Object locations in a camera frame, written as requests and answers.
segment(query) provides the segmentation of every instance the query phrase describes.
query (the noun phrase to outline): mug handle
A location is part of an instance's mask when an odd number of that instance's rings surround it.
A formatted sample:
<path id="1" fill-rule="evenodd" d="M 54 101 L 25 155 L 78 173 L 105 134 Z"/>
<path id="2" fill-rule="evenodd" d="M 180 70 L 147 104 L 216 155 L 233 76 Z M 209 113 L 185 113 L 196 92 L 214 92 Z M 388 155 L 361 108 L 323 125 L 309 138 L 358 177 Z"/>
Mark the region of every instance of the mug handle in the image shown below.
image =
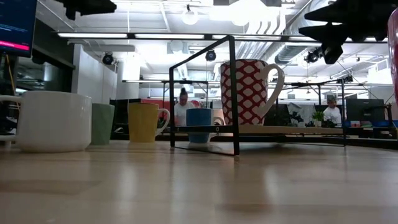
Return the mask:
<path id="1" fill-rule="evenodd" d="M 283 90 L 283 87 L 285 85 L 285 73 L 276 64 L 267 65 L 265 68 L 261 70 L 261 77 L 264 79 L 264 81 L 265 82 L 267 81 L 268 75 L 272 69 L 276 69 L 278 71 L 278 82 L 276 83 L 274 92 L 272 93 L 271 97 L 268 99 L 267 103 L 264 106 L 258 108 L 257 115 L 263 115 L 263 114 L 265 115 L 269 111 L 271 106 L 276 102 L 276 99 L 278 99 L 278 96 Z"/>
<path id="2" fill-rule="evenodd" d="M 16 103 L 21 103 L 22 97 L 20 96 L 0 96 L 0 101 L 13 101 Z M 16 135 L 0 136 L 0 141 L 15 141 Z"/>
<path id="3" fill-rule="evenodd" d="M 214 116 L 214 117 L 213 117 L 213 124 L 214 124 L 214 122 L 215 122 L 216 120 L 221 121 L 221 125 L 223 125 L 223 126 L 225 125 L 224 120 L 223 120 L 222 117 L 220 117 L 220 116 Z M 217 136 L 217 135 L 218 135 L 217 133 L 210 133 L 209 139 L 211 139 L 212 137 L 215 137 L 215 136 Z"/>
<path id="4" fill-rule="evenodd" d="M 158 117 L 159 117 L 159 114 L 160 114 L 161 112 L 166 113 L 167 119 L 166 119 L 166 122 L 164 123 L 163 127 L 159 128 L 159 129 L 156 131 L 155 136 L 158 136 L 160 133 L 162 133 L 162 131 L 167 127 L 167 125 L 169 125 L 169 121 L 170 121 L 170 112 L 169 112 L 168 110 L 166 110 L 166 109 L 158 109 L 158 110 L 157 110 L 157 115 L 158 115 Z"/>

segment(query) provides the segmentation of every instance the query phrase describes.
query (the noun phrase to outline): blue mug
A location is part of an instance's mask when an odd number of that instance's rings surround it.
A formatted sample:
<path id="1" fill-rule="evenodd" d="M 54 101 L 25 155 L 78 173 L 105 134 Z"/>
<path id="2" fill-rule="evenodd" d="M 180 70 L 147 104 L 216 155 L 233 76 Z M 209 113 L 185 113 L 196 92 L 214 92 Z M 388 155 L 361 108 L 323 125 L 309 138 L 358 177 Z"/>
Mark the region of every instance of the blue mug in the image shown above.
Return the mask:
<path id="1" fill-rule="evenodd" d="M 187 126 L 212 126 L 217 119 L 224 125 L 221 117 L 213 116 L 212 109 L 187 109 Z M 188 133 L 189 141 L 192 143 L 208 143 L 214 136 L 216 136 L 214 133 Z"/>

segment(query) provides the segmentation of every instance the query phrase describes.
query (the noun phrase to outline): green mug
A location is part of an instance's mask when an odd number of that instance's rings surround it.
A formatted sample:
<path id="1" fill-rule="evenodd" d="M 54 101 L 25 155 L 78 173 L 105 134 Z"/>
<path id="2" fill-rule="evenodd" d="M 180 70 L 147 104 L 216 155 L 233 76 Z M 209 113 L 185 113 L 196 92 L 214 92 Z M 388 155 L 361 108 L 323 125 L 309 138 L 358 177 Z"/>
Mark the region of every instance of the green mug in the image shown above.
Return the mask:
<path id="1" fill-rule="evenodd" d="M 111 140 L 114 106 L 93 103 L 91 145 L 107 145 Z"/>

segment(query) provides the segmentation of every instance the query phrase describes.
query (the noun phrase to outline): potted plant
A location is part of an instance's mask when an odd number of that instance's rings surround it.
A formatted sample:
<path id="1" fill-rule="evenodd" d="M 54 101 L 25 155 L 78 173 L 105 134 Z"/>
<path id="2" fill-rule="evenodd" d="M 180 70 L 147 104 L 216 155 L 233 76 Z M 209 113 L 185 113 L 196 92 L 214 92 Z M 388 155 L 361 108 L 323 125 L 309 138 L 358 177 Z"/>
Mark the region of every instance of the potted plant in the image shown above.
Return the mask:
<path id="1" fill-rule="evenodd" d="M 312 114 L 312 119 L 315 127 L 320 128 L 322 127 L 322 121 L 323 121 L 323 112 L 322 111 L 316 111 L 314 114 Z"/>

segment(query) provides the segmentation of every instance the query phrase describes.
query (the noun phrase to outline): person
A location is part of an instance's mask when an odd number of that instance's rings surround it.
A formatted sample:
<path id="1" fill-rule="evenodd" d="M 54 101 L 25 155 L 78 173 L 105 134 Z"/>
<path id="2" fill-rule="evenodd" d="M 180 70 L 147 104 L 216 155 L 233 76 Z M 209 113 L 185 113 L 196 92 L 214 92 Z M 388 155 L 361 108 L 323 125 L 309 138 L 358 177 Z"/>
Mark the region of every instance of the person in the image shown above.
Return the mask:
<path id="1" fill-rule="evenodd" d="M 181 89 L 180 101 L 174 105 L 175 125 L 186 126 L 187 125 L 187 109 L 195 108 L 195 106 L 188 102 L 188 93 L 185 88 Z"/>
<path id="2" fill-rule="evenodd" d="M 334 96 L 328 98 L 328 108 L 323 111 L 323 119 L 325 121 L 330 119 L 331 122 L 335 124 L 341 124 L 340 109 L 337 107 L 336 98 Z"/>

